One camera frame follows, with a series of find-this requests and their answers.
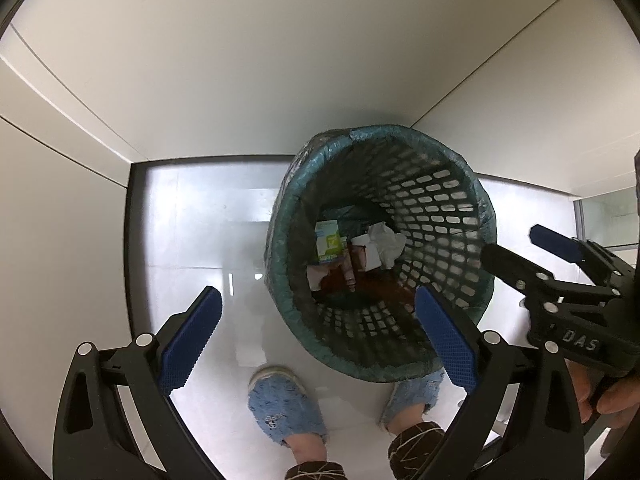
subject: trash can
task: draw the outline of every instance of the trash can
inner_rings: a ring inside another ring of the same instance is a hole
[[[311,355],[372,382],[439,369],[406,294],[369,304],[314,299],[306,268],[318,261],[316,222],[331,216],[342,222],[341,230],[382,220],[405,234],[392,269],[394,286],[411,297],[416,287],[431,283],[477,324],[494,291],[480,250],[497,234],[491,201],[471,168],[442,143],[404,126],[318,134],[291,163],[268,230],[268,289]]]

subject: hand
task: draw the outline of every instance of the hand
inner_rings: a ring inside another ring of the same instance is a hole
[[[574,382],[575,396],[578,399],[580,419],[583,423],[590,419],[593,407],[589,403],[591,396],[591,380],[587,373],[588,368],[573,361],[566,362],[572,381]],[[598,401],[596,407],[598,413],[603,415],[615,413],[609,425],[612,428],[627,426],[636,416],[640,406],[640,376],[631,375],[620,379],[610,387]]]

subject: blue slipper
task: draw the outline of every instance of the blue slipper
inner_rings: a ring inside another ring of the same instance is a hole
[[[327,440],[327,430],[318,404],[312,401],[300,380],[283,367],[258,371],[249,382],[249,409],[267,436],[281,446],[294,434],[316,433]]]
[[[414,404],[425,403],[424,412],[435,406],[438,400],[440,384],[444,378],[444,368],[432,372],[426,377],[410,379],[396,383],[391,398],[382,412],[380,426],[386,430],[386,425],[405,408]]]

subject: floor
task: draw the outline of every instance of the floor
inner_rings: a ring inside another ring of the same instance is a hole
[[[351,480],[391,480],[377,426],[391,384],[342,375],[309,355],[283,322],[264,286],[264,241],[271,209],[288,161],[283,158],[220,159],[150,166],[140,186],[142,229],[132,297],[148,304],[143,319],[157,331],[185,310],[205,285],[223,293],[224,313],[185,387],[172,400],[204,452],[229,480],[281,479],[294,465],[291,453],[269,441],[246,407],[246,386],[266,364],[292,368],[318,398],[330,430],[330,459]],[[563,280],[577,269],[532,246],[529,228],[542,223],[575,236],[569,197],[532,187],[483,179],[498,219],[498,241],[533,259]],[[135,287],[135,278],[143,286]],[[526,311],[521,295],[497,282],[480,328],[523,344]],[[448,379],[428,417],[447,427],[464,391]],[[507,398],[498,418],[506,420]],[[146,445],[148,460],[157,461]]]

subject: white wall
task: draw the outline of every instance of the white wall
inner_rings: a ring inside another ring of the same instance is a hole
[[[13,25],[0,40],[0,65],[0,114],[18,127],[37,130],[43,142],[122,184],[130,163],[146,160],[56,79]]]
[[[420,120],[479,173],[577,196],[633,186],[640,45],[612,0],[560,0]]]
[[[554,1],[27,0],[13,24],[157,159],[295,153],[328,128],[412,124]]]
[[[49,105],[41,106],[31,109],[34,116],[46,116]],[[130,341],[125,197],[124,186],[0,119],[0,410],[49,474],[58,402],[76,347]]]

